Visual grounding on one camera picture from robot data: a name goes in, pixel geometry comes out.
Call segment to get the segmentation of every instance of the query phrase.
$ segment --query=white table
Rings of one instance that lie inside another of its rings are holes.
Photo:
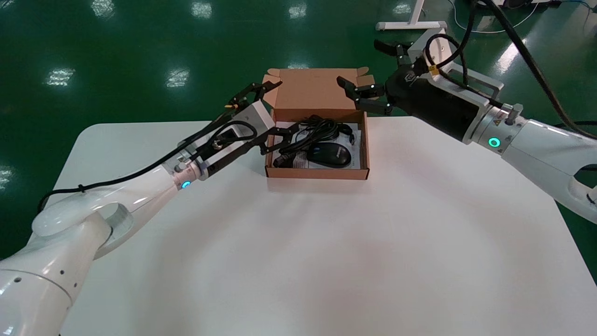
[[[56,187],[123,175],[207,122],[101,124]],[[97,260],[63,336],[594,335],[555,202],[410,117],[370,118],[368,181],[267,179],[257,149]]]

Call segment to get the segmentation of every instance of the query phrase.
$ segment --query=screw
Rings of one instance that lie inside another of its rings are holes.
[[[179,163],[179,164],[177,164],[176,166],[174,166],[174,171],[177,172],[177,173],[180,173],[180,172],[182,172],[185,169],[186,169],[186,164],[184,164],[182,162]]]

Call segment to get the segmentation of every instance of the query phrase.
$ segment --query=green floor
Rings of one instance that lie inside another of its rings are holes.
[[[0,258],[26,243],[40,196],[84,128],[208,120],[268,68],[369,66],[383,81],[395,61],[373,50],[373,39],[421,34],[374,30],[379,20],[407,20],[414,0],[208,1],[0,0]],[[456,4],[464,23],[468,6]],[[425,19],[446,20],[462,38],[447,0],[425,9]],[[506,14],[518,22],[530,11]],[[478,22],[499,29],[488,13]],[[576,120],[595,118],[596,25],[597,14],[570,3],[537,10],[517,28]],[[502,101],[559,122],[505,34],[474,34],[465,54],[470,68],[506,83]],[[597,279],[597,226],[562,213]]]

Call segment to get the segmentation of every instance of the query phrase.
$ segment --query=box flap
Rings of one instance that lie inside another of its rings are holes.
[[[270,81],[275,84],[280,81],[280,77],[272,76],[272,75],[263,75],[262,83],[265,83],[267,81]],[[277,88],[273,89],[272,91],[266,93],[263,96],[263,100],[265,100],[265,102],[268,103],[271,107],[276,106],[276,98],[278,97],[279,89],[280,89],[280,87],[277,87]]]
[[[268,92],[264,100],[275,109],[355,110],[355,103],[346,97],[336,77],[342,76],[356,85],[373,84],[373,76],[365,75],[368,67],[359,69],[269,69],[263,81],[282,81]]]

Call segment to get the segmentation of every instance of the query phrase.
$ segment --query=open cardboard box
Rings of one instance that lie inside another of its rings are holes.
[[[299,179],[353,179],[366,180],[369,176],[367,141],[367,113],[355,109],[355,103],[346,97],[336,78],[342,76],[357,86],[375,83],[369,68],[358,69],[269,69],[263,82],[282,85],[265,94],[263,100],[272,106],[272,118],[277,121],[297,122],[316,114],[345,123],[358,123],[361,130],[360,169],[300,169],[275,168],[272,153],[266,155],[265,172],[268,178]],[[273,145],[273,136],[267,145]]]

